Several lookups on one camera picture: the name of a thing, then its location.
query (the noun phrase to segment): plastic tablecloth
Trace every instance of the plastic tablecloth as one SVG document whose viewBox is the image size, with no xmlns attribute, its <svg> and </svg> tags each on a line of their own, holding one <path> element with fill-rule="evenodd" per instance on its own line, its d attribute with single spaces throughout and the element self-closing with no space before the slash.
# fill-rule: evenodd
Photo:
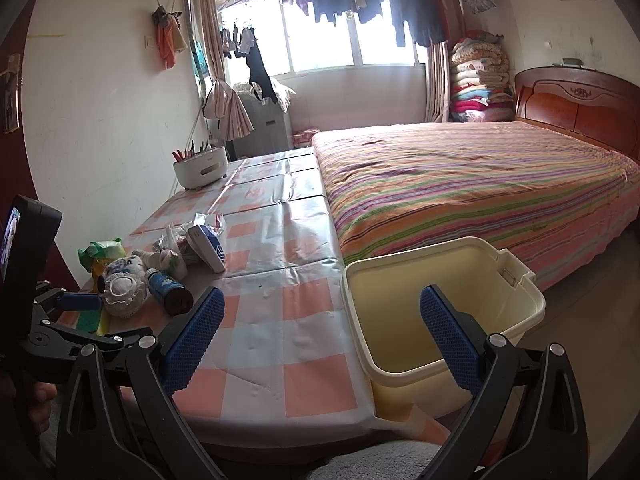
<svg viewBox="0 0 640 480">
<path fill-rule="evenodd" d="M 184 190 L 123 241 L 149 250 L 169 223 L 224 215 L 226 272 L 192 266 L 184 285 L 225 295 L 225 316 L 189 386 L 174 394 L 203 442 L 276 448 L 323 444 L 373 429 L 441 442 L 447 431 L 415 406 L 376 406 L 355 354 L 340 293 L 344 269 L 312 148 L 232 163 L 226 178 Z M 168 316 L 153 298 L 110 332 Z M 125 397 L 133 402 L 130 392 Z"/>
</svg>

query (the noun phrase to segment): window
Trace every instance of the window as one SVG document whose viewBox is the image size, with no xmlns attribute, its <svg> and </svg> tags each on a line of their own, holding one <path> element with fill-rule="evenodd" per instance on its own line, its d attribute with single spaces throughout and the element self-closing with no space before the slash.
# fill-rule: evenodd
<svg viewBox="0 0 640 480">
<path fill-rule="evenodd" d="M 396 29 L 391 23 L 389 0 L 382 1 L 382 16 L 376 16 L 367 23 L 360 23 L 360 20 L 356 18 L 355 22 L 363 64 L 399 63 L 412 65 L 415 63 L 413 42 L 406 22 L 404 23 L 406 46 L 396 46 Z"/>
<path fill-rule="evenodd" d="M 253 0 L 237 4 L 223 9 L 220 15 L 222 25 L 231 31 L 234 25 L 238 26 L 239 33 L 245 26 L 253 25 L 267 74 L 280 75 L 290 72 L 278 0 Z M 231 83 L 248 81 L 249 67 L 244 58 L 236 57 L 233 53 L 231 56 L 231 59 L 227 59 Z"/>
<path fill-rule="evenodd" d="M 391 23 L 389 0 L 382 2 L 382 16 L 360 23 L 357 12 L 345 12 L 335 25 L 314 19 L 313 3 L 309 16 L 295 4 L 279 0 L 252 0 L 220 12 L 222 25 L 242 31 L 253 25 L 264 67 L 271 76 L 299 73 L 320 68 L 368 64 L 416 65 L 426 60 L 426 49 L 414 47 L 409 27 L 404 24 L 406 46 L 396 46 L 396 30 Z M 226 60 L 231 84 L 249 79 L 243 58 Z"/>
<path fill-rule="evenodd" d="M 351 40 L 346 15 L 338 16 L 335 26 L 323 14 L 320 23 L 314 19 L 314 6 L 309 3 L 309 15 L 297 5 L 284 4 L 293 70 L 302 72 L 315 68 L 353 64 Z"/>
</svg>

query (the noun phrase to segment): tile floor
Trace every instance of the tile floor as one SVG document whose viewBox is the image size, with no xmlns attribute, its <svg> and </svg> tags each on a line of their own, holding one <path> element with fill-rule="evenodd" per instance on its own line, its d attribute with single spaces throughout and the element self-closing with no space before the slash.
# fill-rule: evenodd
<svg viewBox="0 0 640 480">
<path fill-rule="evenodd" d="M 559 342 L 566 349 L 587 423 L 591 475 L 640 410 L 640 243 L 634 233 L 623 233 L 545 298 L 545 319 L 519 346 Z"/>
</svg>

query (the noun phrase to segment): white wall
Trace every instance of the white wall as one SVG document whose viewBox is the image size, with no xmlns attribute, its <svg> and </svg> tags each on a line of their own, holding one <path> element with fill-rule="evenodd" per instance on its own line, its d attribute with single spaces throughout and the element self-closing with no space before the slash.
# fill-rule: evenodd
<svg viewBox="0 0 640 480">
<path fill-rule="evenodd" d="M 145 48 L 145 36 L 155 38 L 156 7 L 155 0 L 37 0 L 33 11 L 25 144 L 40 200 L 63 213 L 56 241 L 79 283 L 88 275 L 77 249 L 126 236 L 169 197 L 171 152 L 184 148 L 199 110 L 188 50 L 163 70 L 154 40 Z M 203 121 L 194 138 L 206 139 Z"/>
<path fill-rule="evenodd" d="M 510 75 L 511 80 L 513 81 L 513 76 L 524 67 L 522 44 L 520 41 L 520 34 L 518 32 L 519 23 L 517 22 L 516 15 L 513 12 L 511 0 L 494 1 L 496 7 L 485 12 L 481 12 L 480 14 L 473 14 L 471 12 L 471 7 L 465 4 L 466 29 L 473 30 L 480 28 L 482 30 L 489 31 L 492 34 L 501 34 L 504 36 L 502 44 L 504 45 L 507 54 L 510 56 Z"/>
<path fill-rule="evenodd" d="M 289 108 L 293 131 L 424 122 L 422 67 L 336 68 L 278 80 L 297 93 Z"/>
<path fill-rule="evenodd" d="M 522 48 L 513 56 L 518 72 L 578 57 L 590 68 L 640 85 L 640 41 L 613 0 L 509 1 Z"/>
</svg>

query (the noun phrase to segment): beige curtain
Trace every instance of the beige curtain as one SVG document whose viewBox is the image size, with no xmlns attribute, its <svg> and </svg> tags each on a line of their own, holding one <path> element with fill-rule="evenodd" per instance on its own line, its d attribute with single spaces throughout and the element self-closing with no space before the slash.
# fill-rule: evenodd
<svg viewBox="0 0 640 480">
<path fill-rule="evenodd" d="M 433 44 L 428 49 L 429 59 L 425 64 L 427 81 L 427 110 L 425 122 L 449 122 L 449 46 L 446 41 Z"/>
<path fill-rule="evenodd" d="M 245 137 L 254 129 L 238 94 L 225 82 L 222 40 L 218 27 L 216 0 L 191 0 L 193 13 L 204 42 L 204 51 L 213 88 L 204 108 L 207 119 L 220 120 L 223 140 Z"/>
<path fill-rule="evenodd" d="M 431 45 L 429 60 L 425 65 L 427 81 L 427 106 L 424 120 L 428 123 L 446 123 L 449 121 L 450 68 L 449 47 L 453 47 L 465 34 L 464 16 L 460 0 L 441 0 L 444 18 L 449 31 L 449 43 L 446 41 Z"/>
</svg>

